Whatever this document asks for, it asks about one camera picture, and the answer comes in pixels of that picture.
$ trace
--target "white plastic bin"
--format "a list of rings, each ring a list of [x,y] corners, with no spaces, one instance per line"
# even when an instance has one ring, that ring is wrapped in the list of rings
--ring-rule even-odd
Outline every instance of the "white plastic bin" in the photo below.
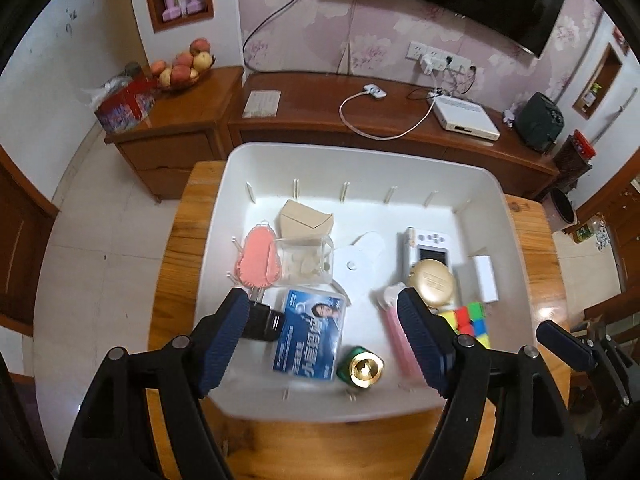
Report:
[[[335,218],[336,248],[376,231],[386,250],[370,277],[372,294],[351,298],[342,354],[360,345],[385,361],[370,390],[350,394],[337,378],[329,384],[274,372],[274,344],[240,340],[210,396],[227,414],[265,420],[340,422],[368,420],[440,406],[426,385],[408,384],[396,364],[373,292],[401,281],[402,238],[408,227],[448,234],[453,266],[478,254],[491,256],[500,301],[487,310],[492,348],[517,351],[535,345],[529,292],[513,221],[497,180],[471,166],[392,153],[296,144],[244,144],[226,164],[213,211],[200,274],[197,322],[213,314],[234,286],[238,251],[232,242],[298,200]],[[284,289],[270,288],[264,303],[281,309]]]

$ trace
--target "wooden chair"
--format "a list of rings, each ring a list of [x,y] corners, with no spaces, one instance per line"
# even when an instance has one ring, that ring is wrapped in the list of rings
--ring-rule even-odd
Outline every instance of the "wooden chair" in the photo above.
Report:
[[[585,309],[585,322],[598,320],[604,325],[625,319],[640,312],[640,285],[633,286],[621,294]],[[618,344],[635,341],[631,358],[640,360],[640,325],[633,326],[624,332],[612,336]]]
[[[640,312],[640,285],[584,310],[584,322],[572,328],[572,333],[580,338],[588,328],[598,327],[598,339],[606,335],[606,327]],[[618,343],[635,341],[630,357],[640,363],[640,325],[612,336]],[[591,383],[585,372],[572,372],[570,381],[569,409],[575,413],[585,413],[596,403],[591,391]]]

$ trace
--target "white wall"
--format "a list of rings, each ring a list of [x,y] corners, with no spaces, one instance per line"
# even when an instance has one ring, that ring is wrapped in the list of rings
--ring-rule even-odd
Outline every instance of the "white wall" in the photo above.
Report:
[[[23,353],[23,346],[26,348],[29,346],[29,344],[25,345],[27,341],[30,344],[33,339],[0,326],[0,354],[12,374],[33,376],[33,366],[28,362],[31,360],[29,352],[27,351],[26,356]]]
[[[146,62],[129,0],[52,0],[0,76],[0,144],[51,199],[95,116],[79,89]]]
[[[603,13],[582,63],[558,100],[558,107],[564,115],[565,126],[558,137],[557,149],[576,129],[580,130],[587,139],[593,140],[629,98],[633,88],[640,88],[640,64],[633,52],[624,56],[613,37],[613,29],[614,23]],[[608,44],[613,46],[623,65],[609,92],[587,120],[574,110],[573,105],[593,76]],[[569,193],[569,199],[575,208],[587,202],[634,154],[640,145],[638,124],[640,124],[640,96],[636,96],[626,111],[617,118],[595,145],[597,155],[591,159],[593,169],[580,177],[577,188]]]
[[[240,13],[238,0],[213,0],[214,17],[154,33],[146,0],[131,0],[138,22],[140,38],[149,61],[170,62],[176,54],[187,50],[196,38],[207,38],[216,66],[242,65]]]

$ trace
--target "red gift box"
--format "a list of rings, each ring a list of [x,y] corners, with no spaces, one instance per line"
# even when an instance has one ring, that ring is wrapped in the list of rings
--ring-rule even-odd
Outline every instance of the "red gift box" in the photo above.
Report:
[[[156,100],[153,90],[158,83],[140,73],[127,86],[107,97],[95,115],[108,134],[124,132],[144,120]]]

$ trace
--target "wooden door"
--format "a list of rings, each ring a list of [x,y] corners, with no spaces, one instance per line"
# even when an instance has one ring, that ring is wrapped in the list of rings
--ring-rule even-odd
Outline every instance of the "wooden door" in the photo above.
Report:
[[[626,288],[640,284],[640,191],[629,184],[604,212]]]
[[[58,210],[0,148],[0,324],[33,327],[40,266]]]

